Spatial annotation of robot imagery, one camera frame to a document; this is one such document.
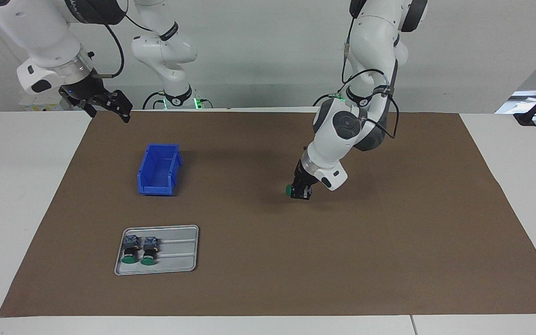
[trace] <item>green push button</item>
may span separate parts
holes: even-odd
[[[142,263],[142,265],[154,265],[154,258],[144,257],[140,263]]]
[[[121,258],[121,261],[125,264],[134,264],[136,263],[136,257],[133,257],[133,256],[125,256],[123,258]]]

